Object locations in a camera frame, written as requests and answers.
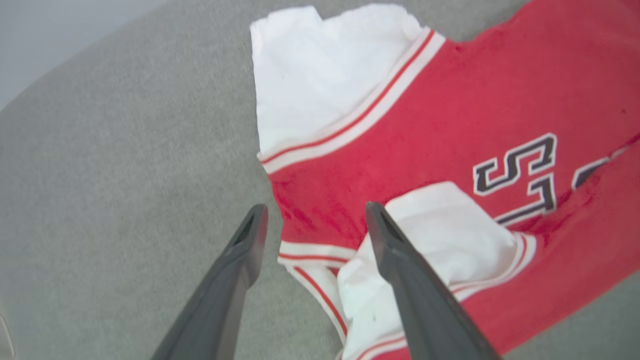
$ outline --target red and white jersey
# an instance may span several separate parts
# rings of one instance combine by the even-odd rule
[[[426,28],[349,115],[259,154],[278,260],[344,340],[335,274],[365,238],[365,203],[451,181],[536,239],[517,276],[462,302],[505,353],[638,269],[638,134],[637,1],[533,0],[470,42]],[[405,346],[391,336],[358,360]]]

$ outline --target gray fabric surface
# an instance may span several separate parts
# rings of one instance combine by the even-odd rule
[[[398,1],[455,40],[524,0]],[[312,1],[323,16],[368,3]],[[255,158],[251,21],[301,1],[175,0],[0,113],[0,297],[21,360],[145,359],[251,205],[270,227],[236,359],[333,359],[320,306],[276,264]],[[632,359],[640,276],[509,359]]]

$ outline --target red fabric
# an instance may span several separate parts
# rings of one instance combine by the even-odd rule
[[[640,3],[534,0],[471,42],[446,42],[395,105],[336,151],[269,175],[282,239],[357,249],[367,201],[441,181],[493,217],[535,202],[552,176],[556,210],[510,228],[534,233],[532,263],[463,305],[500,353],[593,300],[640,263]],[[477,195],[478,164],[549,134],[554,164]],[[606,159],[575,192],[580,167]],[[406,358],[405,350],[378,359]]]

